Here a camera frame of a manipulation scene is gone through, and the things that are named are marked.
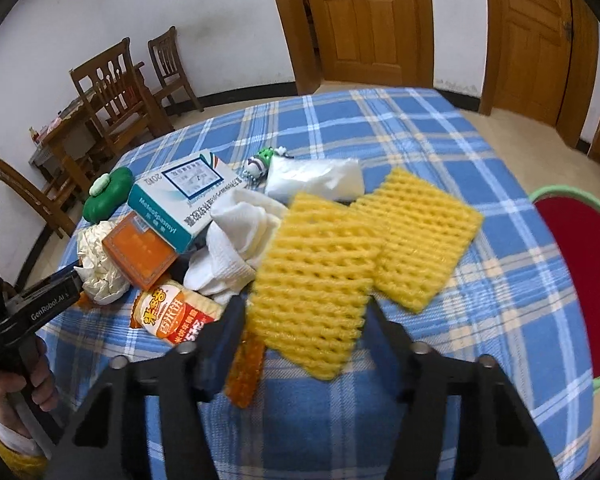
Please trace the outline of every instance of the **white and teal box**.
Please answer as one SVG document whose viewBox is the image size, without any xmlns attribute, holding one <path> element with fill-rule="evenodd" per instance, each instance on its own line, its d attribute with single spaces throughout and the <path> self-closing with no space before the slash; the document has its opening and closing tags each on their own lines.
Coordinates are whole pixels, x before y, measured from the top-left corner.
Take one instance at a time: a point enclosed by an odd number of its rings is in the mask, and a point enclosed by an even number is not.
<svg viewBox="0 0 600 480">
<path fill-rule="evenodd" d="M 211 222 L 211 206 L 218 197 L 245 186 L 246 181 L 222 160 L 202 150 L 141 175 L 128 204 L 176 252 L 183 253 Z"/>
</svg>

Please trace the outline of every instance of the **green rim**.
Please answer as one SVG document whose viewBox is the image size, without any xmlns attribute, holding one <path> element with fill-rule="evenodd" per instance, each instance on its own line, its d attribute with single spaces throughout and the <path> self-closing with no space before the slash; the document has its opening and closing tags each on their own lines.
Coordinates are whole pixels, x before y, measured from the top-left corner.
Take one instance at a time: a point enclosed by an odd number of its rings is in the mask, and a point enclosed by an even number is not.
<svg viewBox="0 0 600 480">
<path fill-rule="evenodd" d="M 566 196 L 580 200 L 600 213 L 600 200 L 591 193 L 587 193 L 586 191 L 578 189 L 577 187 L 544 186 L 538 190 L 535 190 L 531 195 L 529 195 L 529 200 L 535 204 L 542 198 L 549 198 L 552 196 Z M 593 389 L 594 391 L 600 389 L 600 377 L 593 378 Z"/>
</svg>

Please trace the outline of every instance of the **blue plaid tablecloth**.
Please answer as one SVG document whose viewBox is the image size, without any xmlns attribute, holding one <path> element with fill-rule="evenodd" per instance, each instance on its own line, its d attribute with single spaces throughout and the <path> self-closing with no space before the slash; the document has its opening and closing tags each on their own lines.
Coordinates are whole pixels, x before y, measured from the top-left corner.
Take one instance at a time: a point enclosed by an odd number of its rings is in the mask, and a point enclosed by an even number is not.
<svg viewBox="0 0 600 480">
<path fill-rule="evenodd" d="M 475 207 L 484 224 L 446 287 L 414 316 L 382 297 L 386 316 L 414 339 L 464 360 L 489 353 L 502 364 L 539 426 L 560 477 L 584 466 L 592 417 L 587 335 L 567 267 L 551 233 L 504 163 L 437 92 L 368 89 L 304 96 L 206 120 L 128 152 L 135 176 L 209 148 L 238 168 L 264 146 L 297 158 L 355 157 L 367 192 L 403 166 Z M 128 212 L 122 206 L 115 217 Z M 62 265 L 75 259 L 75 235 Z M 67 417 L 110 358 L 158 356 L 168 346 L 128 328 L 132 290 L 111 306 L 71 308 L 42 331 Z M 250 408 L 224 395 L 201 405 L 222 479 L 380 479 L 404 408 L 382 390 L 359 342 L 344 372 L 323 382 L 274 351 Z M 157 403 L 148 407 L 149 450 L 165 478 Z M 438 477 L 451 478 L 458 406 L 451 403 Z"/>
</svg>

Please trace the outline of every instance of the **white plastic package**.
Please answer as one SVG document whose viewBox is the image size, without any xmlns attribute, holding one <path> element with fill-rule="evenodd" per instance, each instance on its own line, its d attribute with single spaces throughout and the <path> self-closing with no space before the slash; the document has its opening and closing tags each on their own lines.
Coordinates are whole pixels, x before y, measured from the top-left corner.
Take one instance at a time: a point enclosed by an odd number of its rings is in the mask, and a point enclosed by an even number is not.
<svg viewBox="0 0 600 480">
<path fill-rule="evenodd" d="M 113 303 L 126 291 L 130 283 L 102 248 L 102 240 L 116 226 L 103 221 L 78 232 L 78 258 L 82 267 L 74 267 L 82 280 L 82 290 L 93 303 Z"/>
<path fill-rule="evenodd" d="M 274 156 L 265 195 L 287 203 L 299 191 L 328 200 L 352 202 L 365 192 L 360 164 L 355 158 L 300 160 Z"/>
</svg>

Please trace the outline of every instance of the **red label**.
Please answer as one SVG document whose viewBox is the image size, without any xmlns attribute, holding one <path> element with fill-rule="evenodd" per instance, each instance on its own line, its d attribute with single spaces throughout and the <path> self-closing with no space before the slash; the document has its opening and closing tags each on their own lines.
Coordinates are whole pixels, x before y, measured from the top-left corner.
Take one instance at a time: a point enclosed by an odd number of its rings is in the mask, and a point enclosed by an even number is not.
<svg viewBox="0 0 600 480">
<path fill-rule="evenodd" d="M 182 322 L 179 327 L 166 337 L 174 345 L 183 341 L 195 341 L 205 323 L 214 322 L 211 316 L 193 308 L 189 303 L 184 304 L 184 312 L 181 319 Z"/>
</svg>

